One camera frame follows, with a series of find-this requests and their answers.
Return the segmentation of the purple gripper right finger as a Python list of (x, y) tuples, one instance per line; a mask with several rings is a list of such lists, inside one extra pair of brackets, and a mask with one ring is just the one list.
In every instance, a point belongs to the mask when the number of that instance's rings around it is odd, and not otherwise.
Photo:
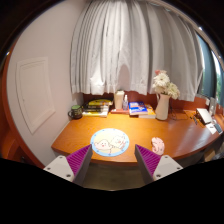
[(140, 145), (135, 145), (135, 157), (145, 184), (152, 183), (182, 169), (182, 166), (170, 156), (157, 155)]

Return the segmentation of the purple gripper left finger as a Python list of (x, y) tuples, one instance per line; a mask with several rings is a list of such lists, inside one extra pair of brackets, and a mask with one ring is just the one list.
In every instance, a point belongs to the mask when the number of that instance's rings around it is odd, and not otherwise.
[(92, 154), (92, 146), (87, 145), (67, 157), (58, 156), (44, 170), (81, 186), (86, 176)]

